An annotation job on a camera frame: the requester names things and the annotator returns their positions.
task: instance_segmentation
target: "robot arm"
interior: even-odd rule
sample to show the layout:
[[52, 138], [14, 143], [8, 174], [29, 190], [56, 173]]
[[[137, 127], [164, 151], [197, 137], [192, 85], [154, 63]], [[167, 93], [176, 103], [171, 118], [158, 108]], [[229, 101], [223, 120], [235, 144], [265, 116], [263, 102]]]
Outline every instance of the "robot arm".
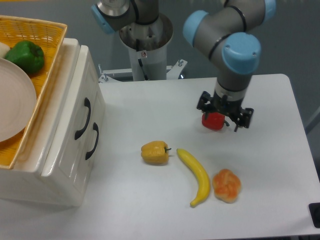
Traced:
[[219, 69], [213, 97], [204, 91], [197, 109], [206, 116], [218, 112], [229, 117], [235, 131], [250, 125], [254, 110], [241, 104], [261, 55], [258, 39], [245, 32], [273, 17], [275, 11], [276, 0], [227, 0], [219, 13], [196, 11], [183, 26], [186, 40]]
[[106, 34], [119, 31], [134, 81], [167, 78], [167, 45], [173, 26], [159, 13], [158, 0], [100, 0], [91, 10]]
[[95, 20], [106, 34], [136, 22], [149, 25], [159, 16], [158, 0], [100, 0], [91, 7]]

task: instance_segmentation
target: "green bell pepper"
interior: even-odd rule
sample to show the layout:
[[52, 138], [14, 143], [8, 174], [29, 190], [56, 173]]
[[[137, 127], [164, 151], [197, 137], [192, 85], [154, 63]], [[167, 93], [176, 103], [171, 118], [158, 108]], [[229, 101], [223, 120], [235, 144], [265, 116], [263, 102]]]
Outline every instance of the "green bell pepper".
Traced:
[[18, 42], [8, 51], [4, 59], [16, 64], [27, 74], [34, 74], [45, 65], [44, 51], [28, 40]]

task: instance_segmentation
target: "toy fruit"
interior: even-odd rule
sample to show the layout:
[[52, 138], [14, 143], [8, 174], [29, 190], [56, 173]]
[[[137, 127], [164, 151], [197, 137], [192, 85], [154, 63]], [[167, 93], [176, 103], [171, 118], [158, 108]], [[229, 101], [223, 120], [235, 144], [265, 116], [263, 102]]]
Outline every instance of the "toy fruit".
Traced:
[[0, 42], [0, 59], [3, 59], [9, 52], [10, 47], [2, 42]]
[[198, 192], [194, 200], [190, 202], [192, 208], [205, 201], [210, 193], [210, 179], [204, 167], [188, 151], [178, 148], [176, 150], [181, 161], [193, 172], [198, 181]]
[[44, 51], [32, 41], [23, 40], [11, 48], [4, 59], [19, 66], [27, 74], [34, 74], [45, 65]]
[[222, 169], [212, 179], [214, 195], [226, 202], [233, 203], [236, 201], [241, 191], [240, 179], [229, 169]]
[[151, 141], [141, 147], [141, 157], [148, 164], [166, 164], [169, 150], [171, 148], [164, 141]]
[[209, 113], [207, 118], [206, 115], [202, 115], [202, 125], [211, 130], [220, 130], [225, 124], [225, 115], [218, 112]]

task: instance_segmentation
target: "black drawer handle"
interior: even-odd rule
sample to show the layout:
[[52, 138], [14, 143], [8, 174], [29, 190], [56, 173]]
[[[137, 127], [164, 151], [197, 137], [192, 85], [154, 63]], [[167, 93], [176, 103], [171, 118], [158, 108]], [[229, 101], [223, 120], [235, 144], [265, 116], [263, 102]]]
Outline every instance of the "black drawer handle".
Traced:
[[85, 133], [85, 131], [89, 125], [90, 116], [91, 116], [91, 104], [90, 104], [90, 101], [87, 97], [84, 99], [84, 106], [86, 106], [89, 109], [88, 116], [86, 116], [86, 121], [85, 121], [84, 127], [81, 130], [77, 130], [75, 132], [74, 140], [77, 140], [78, 138], [80, 138]]
[[93, 130], [96, 131], [96, 139], [95, 139], [95, 143], [94, 143], [94, 147], [91, 151], [88, 151], [86, 154], [85, 154], [85, 160], [88, 160], [89, 158], [91, 158], [91, 156], [94, 154], [96, 148], [97, 148], [97, 145], [98, 145], [98, 141], [99, 141], [99, 127], [98, 125], [94, 122], [93, 123]]

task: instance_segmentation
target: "gray floor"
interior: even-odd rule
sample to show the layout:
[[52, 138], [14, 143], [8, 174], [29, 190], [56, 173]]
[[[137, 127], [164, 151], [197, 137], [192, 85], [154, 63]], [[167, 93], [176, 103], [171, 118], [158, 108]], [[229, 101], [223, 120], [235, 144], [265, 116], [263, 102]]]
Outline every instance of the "gray floor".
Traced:
[[[91, 5], [96, 2], [1, 2], [0, 15], [65, 23], [68, 25], [66, 37], [78, 39], [81, 45], [87, 45], [96, 66], [101, 64], [104, 70], [130, 68], [128, 53], [120, 43], [119, 36], [104, 34], [96, 24], [90, 10]], [[178, 59], [185, 59], [188, 61], [187, 78], [216, 77], [217, 69], [183, 38], [182, 27], [186, 18], [194, 11], [216, 13], [222, 8], [221, 2], [160, 0], [159, 7], [170, 18], [174, 27], [173, 40], [168, 46], [167, 64], [173, 65]], [[319, 12], [320, 0], [277, 0], [276, 16], [250, 32], [262, 45], [260, 66], [255, 74], [285, 74], [290, 78], [304, 124], [320, 106]], [[307, 136], [315, 166], [320, 173], [319, 136], [320, 124]]]

